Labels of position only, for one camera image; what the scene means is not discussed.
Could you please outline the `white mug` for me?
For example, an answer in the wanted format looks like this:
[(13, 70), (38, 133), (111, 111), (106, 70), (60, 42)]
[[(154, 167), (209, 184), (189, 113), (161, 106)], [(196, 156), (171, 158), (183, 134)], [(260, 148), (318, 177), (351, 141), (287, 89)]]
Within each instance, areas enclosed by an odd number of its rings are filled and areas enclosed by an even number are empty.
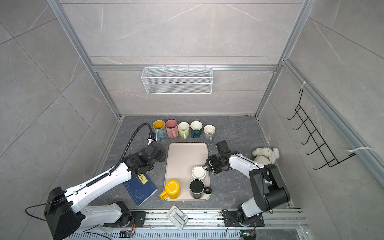
[(195, 166), (192, 169), (192, 176), (194, 179), (203, 180), (207, 175), (207, 171), (203, 166)]

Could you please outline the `blue mug yellow inside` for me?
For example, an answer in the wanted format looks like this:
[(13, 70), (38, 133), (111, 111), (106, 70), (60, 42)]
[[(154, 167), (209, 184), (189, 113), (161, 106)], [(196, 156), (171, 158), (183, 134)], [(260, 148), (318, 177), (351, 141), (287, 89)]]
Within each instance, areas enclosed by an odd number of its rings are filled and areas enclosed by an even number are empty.
[(166, 124), (162, 120), (157, 120), (153, 123), (154, 132), (157, 135), (157, 140), (161, 140), (167, 137)]

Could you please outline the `pink cartoon mug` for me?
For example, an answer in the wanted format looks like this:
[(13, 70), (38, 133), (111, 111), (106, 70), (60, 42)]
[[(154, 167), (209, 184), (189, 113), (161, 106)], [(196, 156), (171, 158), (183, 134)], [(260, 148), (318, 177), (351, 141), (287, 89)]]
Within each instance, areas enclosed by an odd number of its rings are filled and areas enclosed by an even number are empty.
[(169, 138), (171, 139), (177, 138), (179, 135), (178, 122), (173, 119), (166, 121), (166, 130)]

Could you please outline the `grey mug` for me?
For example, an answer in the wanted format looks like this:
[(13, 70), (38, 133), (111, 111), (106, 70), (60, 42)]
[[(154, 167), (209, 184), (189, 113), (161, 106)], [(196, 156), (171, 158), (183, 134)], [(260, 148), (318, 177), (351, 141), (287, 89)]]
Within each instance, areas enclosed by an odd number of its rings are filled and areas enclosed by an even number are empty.
[(206, 125), (204, 127), (204, 138), (207, 141), (212, 142), (215, 132), (216, 132), (216, 128), (213, 125)]

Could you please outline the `light green mug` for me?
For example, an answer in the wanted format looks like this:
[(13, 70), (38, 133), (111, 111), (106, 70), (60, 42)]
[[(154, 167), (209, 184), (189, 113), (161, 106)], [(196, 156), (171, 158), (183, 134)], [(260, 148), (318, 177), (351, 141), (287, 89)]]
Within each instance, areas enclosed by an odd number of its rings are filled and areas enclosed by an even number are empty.
[(181, 122), (178, 124), (179, 136), (186, 139), (190, 134), (190, 124), (187, 122)]

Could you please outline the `dark green mug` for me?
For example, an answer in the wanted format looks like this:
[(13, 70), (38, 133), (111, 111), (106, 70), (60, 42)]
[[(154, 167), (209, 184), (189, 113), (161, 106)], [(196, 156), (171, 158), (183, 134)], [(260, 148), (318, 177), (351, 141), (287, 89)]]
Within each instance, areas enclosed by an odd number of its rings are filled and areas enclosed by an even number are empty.
[(203, 132), (203, 124), (199, 121), (193, 121), (190, 125), (191, 127), (191, 137), (199, 138)]

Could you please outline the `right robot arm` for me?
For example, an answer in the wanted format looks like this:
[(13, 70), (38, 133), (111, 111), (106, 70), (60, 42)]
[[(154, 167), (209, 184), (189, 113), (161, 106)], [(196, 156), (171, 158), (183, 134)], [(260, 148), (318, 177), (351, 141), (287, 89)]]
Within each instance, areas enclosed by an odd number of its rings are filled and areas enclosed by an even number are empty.
[(226, 141), (216, 144), (219, 154), (209, 156), (204, 168), (214, 175), (223, 171), (237, 170), (250, 179), (253, 196), (237, 209), (238, 221), (248, 220), (288, 203), (291, 195), (274, 164), (262, 164), (232, 151)]

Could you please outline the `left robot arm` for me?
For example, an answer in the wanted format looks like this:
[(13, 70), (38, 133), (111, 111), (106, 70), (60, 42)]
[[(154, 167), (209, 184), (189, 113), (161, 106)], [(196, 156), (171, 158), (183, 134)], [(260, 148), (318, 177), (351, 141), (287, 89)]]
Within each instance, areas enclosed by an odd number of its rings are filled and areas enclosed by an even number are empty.
[(53, 239), (63, 240), (83, 228), (125, 227), (133, 222), (130, 210), (122, 201), (106, 206), (88, 205), (117, 185), (143, 176), (153, 169), (156, 162), (165, 160), (165, 147), (158, 142), (151, 125), (139, 125), (133, 136), (145, 126), (150, 131), (145, 148), (128, 155), (129, 147), (126, 147), (117, 164), (109, 170), (66, 190), (57, 187), (50, 191), (41, 220), (48, 224)]

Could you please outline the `black mug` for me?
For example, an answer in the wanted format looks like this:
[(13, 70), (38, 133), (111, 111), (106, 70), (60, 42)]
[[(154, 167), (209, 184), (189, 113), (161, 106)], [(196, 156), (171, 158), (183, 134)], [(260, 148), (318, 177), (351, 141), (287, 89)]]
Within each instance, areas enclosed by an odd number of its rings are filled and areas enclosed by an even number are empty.
[(200, 179), (194, 179), (190, 182), (190, 194), (193, 199), (201, 199), (204, 194), (211, 194), (212, 189), (206, 187), (205, 183)]

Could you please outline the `beige serving tray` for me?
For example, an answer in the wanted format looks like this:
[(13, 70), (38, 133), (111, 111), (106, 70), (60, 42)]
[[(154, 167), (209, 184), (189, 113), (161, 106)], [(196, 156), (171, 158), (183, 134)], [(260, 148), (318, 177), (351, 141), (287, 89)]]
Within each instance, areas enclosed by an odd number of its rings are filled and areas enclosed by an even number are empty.
[(165, 184), (176, 180), (180, 184), (181, 195), (178, 201), (194, 201), (190, 192), (190, 182), (194, 179), (192, 170), (203, 166), (208, 159), (208, 146), (205, 143), (172, 143), (167, 154)]

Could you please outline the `blue hardcover book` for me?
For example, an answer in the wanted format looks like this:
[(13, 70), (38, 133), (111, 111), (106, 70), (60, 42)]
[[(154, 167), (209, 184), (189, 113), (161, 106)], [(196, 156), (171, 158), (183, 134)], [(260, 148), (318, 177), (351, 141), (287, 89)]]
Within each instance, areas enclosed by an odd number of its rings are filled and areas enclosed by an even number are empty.
[(124, 182), (123, 185), (127, 189), (137, 207), (142, 205), (158, 190), (147, 174), (140, 174), (137, 177)]

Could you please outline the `white plush toy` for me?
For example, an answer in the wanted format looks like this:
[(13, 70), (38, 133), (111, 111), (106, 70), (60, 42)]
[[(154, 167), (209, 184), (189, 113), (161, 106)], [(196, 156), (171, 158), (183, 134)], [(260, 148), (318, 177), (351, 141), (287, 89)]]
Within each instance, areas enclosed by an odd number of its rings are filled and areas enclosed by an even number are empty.
[(280, 157), (278, 148), (257, 148), (252, 152), (255, 157), (255, 162), (262, 165), (275, 164), (276, 160)]

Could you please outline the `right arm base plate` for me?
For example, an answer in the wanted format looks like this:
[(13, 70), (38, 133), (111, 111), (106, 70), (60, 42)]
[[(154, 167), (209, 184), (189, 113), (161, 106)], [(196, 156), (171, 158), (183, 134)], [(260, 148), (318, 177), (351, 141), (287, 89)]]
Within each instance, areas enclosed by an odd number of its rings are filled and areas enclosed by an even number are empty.
[(265, 222), (262, 214), (255, 215), (251, 218), (241, 219), (237, 211), (228, 211), (226, 209), (221, 211), (224, 219), (225, 227), (264, 227)]

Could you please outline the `white plastic bracket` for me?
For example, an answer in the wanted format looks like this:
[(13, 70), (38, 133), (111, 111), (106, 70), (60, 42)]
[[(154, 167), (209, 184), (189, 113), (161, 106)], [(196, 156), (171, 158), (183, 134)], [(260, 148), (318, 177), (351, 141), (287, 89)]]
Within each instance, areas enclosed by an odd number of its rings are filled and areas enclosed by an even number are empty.
[(187, 225), (189, 218), (176, 206), (172, 206), (170, 210), (166, 213), (166, 217), (170, 220), (178, 230), (183, 230)]

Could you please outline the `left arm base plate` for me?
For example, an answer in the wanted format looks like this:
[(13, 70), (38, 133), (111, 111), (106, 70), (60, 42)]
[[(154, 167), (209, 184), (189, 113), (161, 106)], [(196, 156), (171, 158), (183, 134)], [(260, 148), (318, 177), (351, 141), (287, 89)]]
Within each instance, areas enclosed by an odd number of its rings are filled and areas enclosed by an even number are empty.
[(123, 214), (115, 223), (105, 223), (103, 227), (111, 228), (131, 228), (135, 224), (136, 228), (142, 228), (146, 219), (147, 212), (134, 211), (129, 214)]

